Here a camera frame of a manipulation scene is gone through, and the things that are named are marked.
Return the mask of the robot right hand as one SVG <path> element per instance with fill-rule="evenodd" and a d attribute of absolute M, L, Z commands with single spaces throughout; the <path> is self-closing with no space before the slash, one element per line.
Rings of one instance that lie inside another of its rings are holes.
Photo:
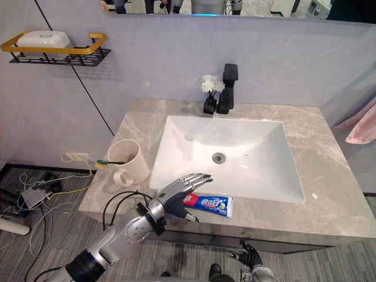
<path fill-rule="evenodd" d="M 257 252 L 257 250 L 247 241 L 241 239 L 240 244 L 244 249 L 244 252 L 238 254 L 230 250 L 226 250 L 225 255 L 231 259 L 238 260 L 250 270 L 253 270 L 255 267 L 262 266 L 263 261 Z"/>

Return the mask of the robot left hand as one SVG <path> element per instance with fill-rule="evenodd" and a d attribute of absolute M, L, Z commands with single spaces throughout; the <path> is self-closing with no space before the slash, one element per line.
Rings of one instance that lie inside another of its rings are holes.
<path fill-rule="evenodd" d="M 210 174 L 188 174 L 171 182 L 158 192 L 156 198 L 162 204 L 166 213 L 188 221 L 199 222 L 196 216 L 184 208 L 183 200 L 198 187 L 212 181 L 213 179 Z"/>

